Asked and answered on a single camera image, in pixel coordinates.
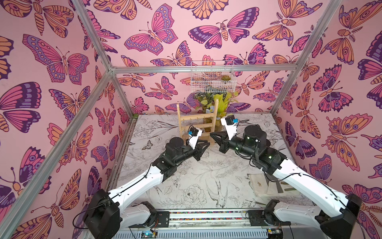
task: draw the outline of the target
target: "bird drawing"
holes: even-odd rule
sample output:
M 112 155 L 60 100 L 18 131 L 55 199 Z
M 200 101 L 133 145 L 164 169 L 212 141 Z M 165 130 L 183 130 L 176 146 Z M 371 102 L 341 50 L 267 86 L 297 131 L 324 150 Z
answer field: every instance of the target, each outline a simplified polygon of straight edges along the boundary
M 216 187 L 217 187 L 217 194 L 214 193 L 208 187 L 207 181 L 206 181 L 207 191 L 208 191 L 208 194 L 210 195 L 211 199 L 216 201 L 216 207 L 217 208 L 223 208 L 225 206 L 225 203 L 227 202 L 228 187 L 226 188 L 225 196 L 223 196 L 223 194 L 222 194 L 222 187 L 220 185 L 220 181 L 219 181 L 219 184 L 217 184 L 217 182 L 215 180 L 215 183 L 216 183 Z

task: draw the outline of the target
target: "wire basket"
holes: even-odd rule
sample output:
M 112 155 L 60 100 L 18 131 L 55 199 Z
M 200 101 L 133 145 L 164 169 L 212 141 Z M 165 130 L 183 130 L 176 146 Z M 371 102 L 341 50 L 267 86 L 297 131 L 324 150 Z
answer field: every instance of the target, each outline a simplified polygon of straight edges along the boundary
M 214 65 L 211 66 L 210 71 L 206 71 L 208 65 L 212 65 L 212 61 L 193 61 L 191 66 L 191 93 L 204 92 L 204 93 L 233 93 L 236 86 L 236 76 L 233 71 L 233 65 L 223 65 L 221 62 L 221 68 Z M 204 66 L 203 69 L 198 69 L 194 64 Z

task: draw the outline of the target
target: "black cable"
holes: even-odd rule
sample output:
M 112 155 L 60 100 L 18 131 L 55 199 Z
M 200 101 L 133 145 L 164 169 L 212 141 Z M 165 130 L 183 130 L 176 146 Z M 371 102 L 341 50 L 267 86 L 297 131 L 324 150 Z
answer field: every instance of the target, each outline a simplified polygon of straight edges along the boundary
M 137 238 L 134 236 L 133 232 L 131 231 L 131 228 L 130 228 L 130 227 L 129 227 L 129 229 L 130 229 L 130 232 L 131 232 L 132 236 L 133 236 L 135 239 L 137 239 Z
M 292 228 L 290 227 L 290 225 L 289 225 L 289 228 L 290 228 L 290 232 L 292 233 L 293 239 L 295 239 L 295 236 L 293 235 L 293 231 L 292 231 Z
M 87 212 L 87 211 L 90 211 L 90 210 L 99 208 L 99 207 L 101 207 L 102 205 L 104 205 L 104 204 L 110 202 L 110 201 L 113 200 L 113 198 L 115 198 L 116 196 L 120 196 L 121 193 L 123 193 L 124 191 L 128 190 L 128 189 L 131 188 L 132 186 L 136 185 L 137 183 L 139 183 L 140 181 L 142 181 L 144 178 L 147 178 L 147 175 L 148 175 L 148 173 L 149 173 L 149 171 L 150 171 L 151 165 L 152 165 L 152 163 L 150 163 L 149 169 L 147 170 L 147 173 L 145 174 L 145 176 L 143 176 L 140 180 L 138 180 L 137 182 L 135 182 L 133 185 L 127 187 L 127 188 L 124 189 L 124 190 L 122 190 L 120 193 L 118 193 L 118 194 L 115 195 L 114 197 L 110 198 L 110 199 L 107 200 L 106 202 L 104 202 L 104 203 L 102 203 L 102 204 L 100 204 L 100 205 L 97 205 L 97 206 L 95 206 L 95 207 L 93 207 L 93 208 L 89 208 L 89 209 L 87 209 L 86 211 L 82 211 L 82 212 L 78 213 L 78 214 L 73 218 L 73 221 L 72 221 L 73 226 L 74 226 L 75 228 L 77 228 L 77 229 L 88 229 L 88 228 L 80 228 L 80 227 L 77 227 L 77 226 L 74 224 L 74 221 L 76 220 L 76 218 L 77 218 L 79 215 L 81 215 L 82 213 L 85 213 L 85 212 Z

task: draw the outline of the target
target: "floral drawing tablecloth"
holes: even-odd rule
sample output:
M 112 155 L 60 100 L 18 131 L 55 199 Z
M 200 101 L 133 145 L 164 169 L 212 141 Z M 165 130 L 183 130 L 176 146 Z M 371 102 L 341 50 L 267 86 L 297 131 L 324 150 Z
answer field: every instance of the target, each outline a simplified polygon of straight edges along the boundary
M 281 133 L 271 114 L 235 114 L 240 120 L 249 121 L 238 127 L 242 136 L 248 125 L 259 124 L 267 133 L 273 148 L 291 158 Z M 145 171 L 165 149 L 172 137 L 179 137 L 177 115 L 140 115 L 134 129 L 118 186 L 121 186 Z M 180 165 L 170 178 L 151 188 L 136 203 L 149 201 L 158 209 L 198 208 L 256 208 L 264 207 L 270 198 L 256 197 L 249 174 L 262 173 L 249 166 L 232 150 L 219 152 L 218 144 L 210 146 L 198 162 L 194 158 Z M 284 202 L 312 205 L 303 195 L 277 198 Z

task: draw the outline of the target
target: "wooden ladder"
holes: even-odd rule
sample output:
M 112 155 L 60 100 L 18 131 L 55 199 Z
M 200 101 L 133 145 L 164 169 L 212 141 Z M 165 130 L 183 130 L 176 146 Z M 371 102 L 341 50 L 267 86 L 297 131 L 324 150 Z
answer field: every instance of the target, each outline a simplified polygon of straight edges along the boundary
M 180 110 L 179 110 L 179 103 L 177 103 L 176 104 L 176 109 L 178 110 L 178 121 L 179 121 L 179 133 L 180 133 L 180 137 L 184 141 L 186 141 L 189 138 L 189 136 L 188 136 L 188 128 L 190 127 L 190 125 L 182 125 L 182 122 L 184 124 L 185 120 L 212 118 L 212 122 L 211 123 L 207 123 L 207 124 L 194 124 L 193 126 L 196 127 L 196 128 L 200 128 L 200 129 L 210 127 L 211 128 L 211 132 L 215 132 L 215 124 L 216 124 L 216 115 L 217 115 L 218 105 L 219 105 L 219 100 L 216 99 L 215 100 L 215 109 L 214 109 L 213 113 L 181 116 L 180 115 Z M 210 133 L 211 132 L 203 132 L 202 136 L 199 137 L 199 139 L 200 140 L 208 140 L 208 142 L 210 142 L 210 145 L 212 146 L 212 145 L 214 145 L 215 141 L 210 137 Z

